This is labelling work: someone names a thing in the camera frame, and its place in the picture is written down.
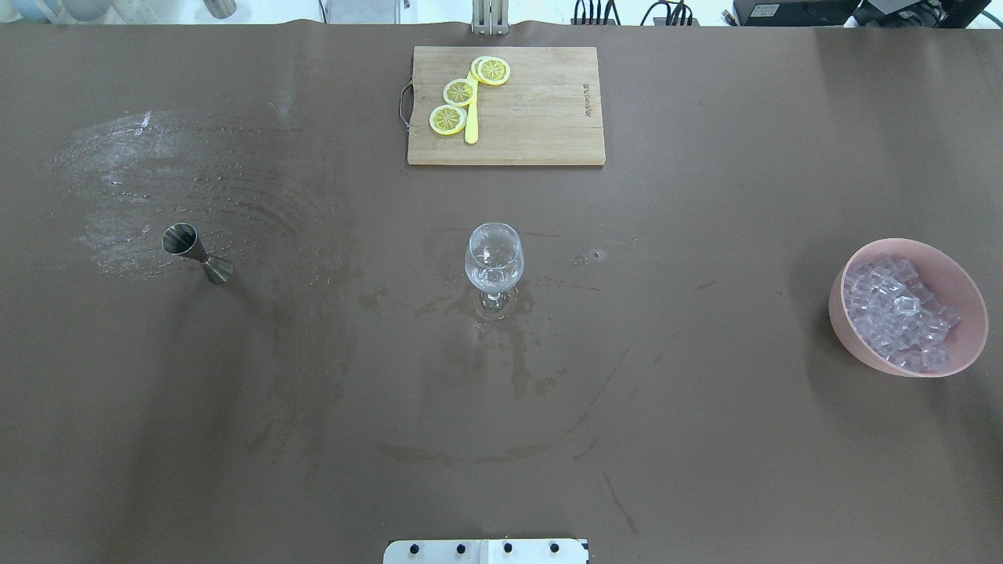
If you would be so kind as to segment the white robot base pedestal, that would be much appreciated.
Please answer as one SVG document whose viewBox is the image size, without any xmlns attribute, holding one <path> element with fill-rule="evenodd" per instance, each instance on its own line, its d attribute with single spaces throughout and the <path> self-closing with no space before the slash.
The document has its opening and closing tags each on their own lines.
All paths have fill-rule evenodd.
<svg viewBox="0 0 1003 564">
<path fill-rule="evenodd" d="M 398 540 L 383 563 L 590 563 L 587 540 L 501 538 Z"/>
</svg>

